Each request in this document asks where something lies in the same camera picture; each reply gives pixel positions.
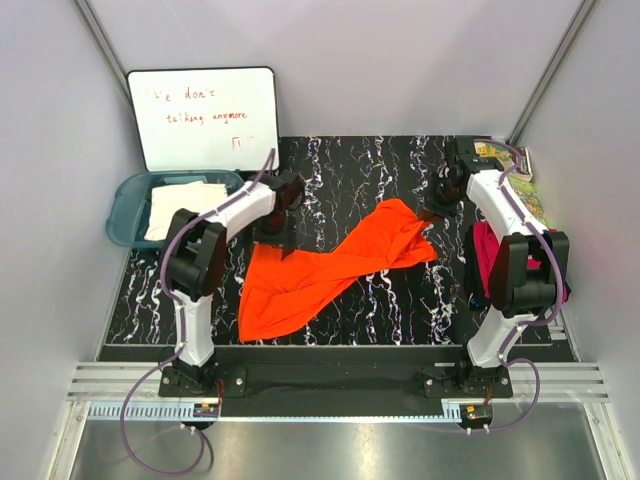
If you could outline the orange t shirt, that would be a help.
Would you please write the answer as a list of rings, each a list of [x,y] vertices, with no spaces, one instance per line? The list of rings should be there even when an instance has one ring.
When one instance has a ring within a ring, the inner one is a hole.
[[[358,278],[438,258],[428,223],[402,200],[380,202],[331,252],[254,247],[238,311],[242,342],[289,335],[309,323]]]

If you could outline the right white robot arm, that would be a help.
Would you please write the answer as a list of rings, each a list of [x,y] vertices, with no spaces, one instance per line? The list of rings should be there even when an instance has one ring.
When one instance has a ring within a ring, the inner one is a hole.
[[[565,301],[569,239],[551,231],[527,210],[509,184],[514,166],[482,157],[470,136],[447,141],[448,170],[429,181],[422,219],[454,216],[459,202],[474,203],[494,233],[498,249],[489,269],[490,307],[463,347],[444,383],[470,397],[508,384],[508,355],[529,327],[556,319]]]

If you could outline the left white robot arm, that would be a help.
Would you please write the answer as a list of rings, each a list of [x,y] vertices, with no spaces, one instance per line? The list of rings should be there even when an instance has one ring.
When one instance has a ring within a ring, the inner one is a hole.
[[[280,260],[294,249],[291,215],[304,196],[305,182],[291,171],[256,175],[237,192],[202,214],[178,210],[169,227],[161,259],[161,285],[173,302],[177,343],[161,362],[162,382],[203,396],[215,390],[212,340],[214,293],[225,273],[228,243],[247,227],[258,245],[273,246]]]

